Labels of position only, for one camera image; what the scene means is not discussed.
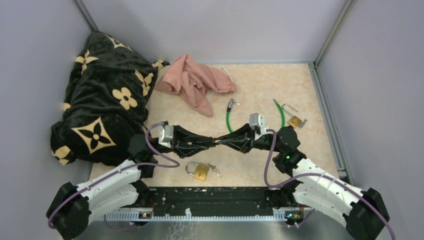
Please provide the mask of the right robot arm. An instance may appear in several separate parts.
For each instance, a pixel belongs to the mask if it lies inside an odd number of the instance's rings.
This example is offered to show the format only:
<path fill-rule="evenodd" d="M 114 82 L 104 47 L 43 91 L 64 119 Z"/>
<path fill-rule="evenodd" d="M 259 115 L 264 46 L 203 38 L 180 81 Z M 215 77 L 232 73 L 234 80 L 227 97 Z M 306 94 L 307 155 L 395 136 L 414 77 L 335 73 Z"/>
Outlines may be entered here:
<path fill-rule="evenodd" d="M 268 150 L 264 183 L 273 189 L 288 187 L 281 193 L 287 206 L 311 207 L 340 223 L 355 240 L 375 240 L 383 229 L 396 239 L 381 194 L 373 188 L 352 186 L 321 169 L 298 150 L 300 141 L 293 127 L 266 129 L 256 137 L 256 131 L 246 124 L 219 137 L 217 143 L 244 154 L 251 149 Z"/>

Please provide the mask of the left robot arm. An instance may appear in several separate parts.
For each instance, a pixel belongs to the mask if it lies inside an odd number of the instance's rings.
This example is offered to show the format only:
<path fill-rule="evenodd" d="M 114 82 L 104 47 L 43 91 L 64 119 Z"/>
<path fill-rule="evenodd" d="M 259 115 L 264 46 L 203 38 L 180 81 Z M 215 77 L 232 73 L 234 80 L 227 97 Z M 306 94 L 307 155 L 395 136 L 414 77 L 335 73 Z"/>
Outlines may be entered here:
<path fill-rule="evenodd" d="M 151 129 L 129 141 L 129 158 L 112 170 L 77 185 L 67 182 L 55 195 L 47 210 L 47 225 L 64 240 L 78 237 L 95 220 L 122 207 L 150 207 L 151 190 L 142 181 L 151 178 L 155 168 L 178 168 L 180 163 L 166 156 L 191 157 L 216 145 L 213 137 L 198 135 L 179 125 L 156 123 L 160 136 L 152 138 Z"/>

